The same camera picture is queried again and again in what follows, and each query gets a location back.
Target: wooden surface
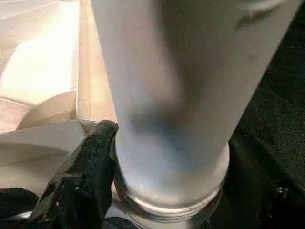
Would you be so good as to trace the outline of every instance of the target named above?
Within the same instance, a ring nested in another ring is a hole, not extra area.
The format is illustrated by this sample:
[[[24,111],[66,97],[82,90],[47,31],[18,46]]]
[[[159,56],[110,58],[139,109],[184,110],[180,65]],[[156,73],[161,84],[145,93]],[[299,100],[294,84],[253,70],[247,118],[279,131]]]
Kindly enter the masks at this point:
[[[90,0],[81,0],[76,117],[116,121]]]

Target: gloved hand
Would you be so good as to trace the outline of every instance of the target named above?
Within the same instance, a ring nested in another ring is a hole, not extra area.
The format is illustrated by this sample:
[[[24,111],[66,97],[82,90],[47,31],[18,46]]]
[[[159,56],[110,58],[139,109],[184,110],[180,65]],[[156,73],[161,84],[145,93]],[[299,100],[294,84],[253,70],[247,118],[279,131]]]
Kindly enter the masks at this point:
[[[60,167],[37,202],[26,228],[99,229],[112,202],[111,142],[118,125],[98,123]]]

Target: black rubber glove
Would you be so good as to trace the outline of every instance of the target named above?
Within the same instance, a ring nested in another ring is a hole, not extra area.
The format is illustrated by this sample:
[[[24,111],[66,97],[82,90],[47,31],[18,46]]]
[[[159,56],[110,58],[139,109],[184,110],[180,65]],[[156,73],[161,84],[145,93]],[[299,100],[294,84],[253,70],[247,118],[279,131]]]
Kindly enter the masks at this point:
[[[61,166],[37,202],[26,228],[99,229],[111,205],[112,139],[118,125],[98,123]]]

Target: white pipe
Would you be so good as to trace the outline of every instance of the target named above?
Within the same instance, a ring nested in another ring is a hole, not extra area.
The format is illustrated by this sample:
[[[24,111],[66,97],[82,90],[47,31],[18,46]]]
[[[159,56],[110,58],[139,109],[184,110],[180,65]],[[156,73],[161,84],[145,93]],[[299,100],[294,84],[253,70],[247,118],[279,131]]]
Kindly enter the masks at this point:
[[[218,190],[227,142],[300,2],[249,16],[238,0],[92,0],[125,194],[142,210],[192,211]]]

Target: metal pipe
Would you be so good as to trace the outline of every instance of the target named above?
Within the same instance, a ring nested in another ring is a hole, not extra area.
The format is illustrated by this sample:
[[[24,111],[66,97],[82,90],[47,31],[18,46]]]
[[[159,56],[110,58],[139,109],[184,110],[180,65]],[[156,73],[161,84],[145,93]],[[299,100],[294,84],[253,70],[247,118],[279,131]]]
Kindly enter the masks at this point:
[[[300,2],[92,0],[132,208],[182,221],[218,194],[227,142]]]

